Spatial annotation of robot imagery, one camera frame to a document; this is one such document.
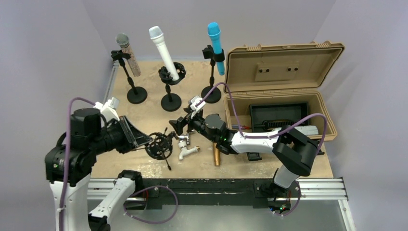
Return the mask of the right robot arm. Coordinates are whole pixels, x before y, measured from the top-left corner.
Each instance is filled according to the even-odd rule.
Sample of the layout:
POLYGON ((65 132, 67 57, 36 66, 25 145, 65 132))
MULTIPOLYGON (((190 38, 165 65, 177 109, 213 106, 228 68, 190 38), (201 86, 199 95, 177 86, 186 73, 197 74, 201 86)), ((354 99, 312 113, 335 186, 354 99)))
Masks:
POLYGON ((219 114, 203 117, 203 113, 189 112, 169 124, 181 135, 184 128, 195 130, 216 144, 223 154, 274 154, 282 163, 270 183, 271 192, 281 196, 299 176, 309 176, 321 143, 310 139, 294 126, 264 133, 247 133, 230 129, 219 114))

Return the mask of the black tripod shock mount stand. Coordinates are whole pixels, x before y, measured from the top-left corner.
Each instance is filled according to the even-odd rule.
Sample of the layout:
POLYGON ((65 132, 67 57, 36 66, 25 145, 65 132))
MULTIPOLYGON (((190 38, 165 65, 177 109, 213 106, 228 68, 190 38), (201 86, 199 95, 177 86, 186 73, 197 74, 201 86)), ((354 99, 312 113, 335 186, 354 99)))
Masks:
POLYGON ((145 151, 149 157, 156 160, 165 160, 168 170, 172 170, 168 158, 173 152, 173 139, 178 139, 176 132, 172 131, 166 134, 167 128, 164 132, 154 132, 149 135, 152 139, 150 143, 145 146, 145 151))

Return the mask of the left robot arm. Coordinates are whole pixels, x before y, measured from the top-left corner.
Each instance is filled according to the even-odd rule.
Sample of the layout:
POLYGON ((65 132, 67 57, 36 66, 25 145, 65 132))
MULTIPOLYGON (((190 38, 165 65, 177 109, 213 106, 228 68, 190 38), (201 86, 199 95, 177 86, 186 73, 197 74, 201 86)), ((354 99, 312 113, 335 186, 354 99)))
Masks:
POLYGON ((45 156, 46 178, 54 196, 59 231, 109 231, 112 216, 129 197, 143 192, 141 173, 122 171, 114 187, 92 211, 88 186, 97 156, 111 150, 125 154, 152 142, 126 116, 109 119, 96 108, 70 115, 70 133, 63 134, 45 156))

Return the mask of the gold microphone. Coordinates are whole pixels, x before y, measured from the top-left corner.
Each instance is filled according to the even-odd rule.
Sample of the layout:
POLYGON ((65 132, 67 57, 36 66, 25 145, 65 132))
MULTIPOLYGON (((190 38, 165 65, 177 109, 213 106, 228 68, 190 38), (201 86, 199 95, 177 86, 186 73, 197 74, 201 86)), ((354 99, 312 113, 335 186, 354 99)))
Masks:
POLYGON ((220 150, 217 148, 217 144, 214 142, 213 143, 213 158, 214 158, 214 165, 215 166, 220 166, 221 160, 220 160, 220 150))

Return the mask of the white microphone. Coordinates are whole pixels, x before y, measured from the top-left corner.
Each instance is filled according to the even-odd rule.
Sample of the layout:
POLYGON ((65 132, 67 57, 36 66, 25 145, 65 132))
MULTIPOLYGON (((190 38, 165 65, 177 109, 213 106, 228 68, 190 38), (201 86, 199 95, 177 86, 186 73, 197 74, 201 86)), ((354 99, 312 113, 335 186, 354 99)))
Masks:
POLYGON ((159 26, 151 27, 149 29, 149 35, 152 42, 156 45, 167 71, 170 73, 172 81, 179 80, 179 75, 167 49, 164 33, 162 32, 161 28, 159 26))

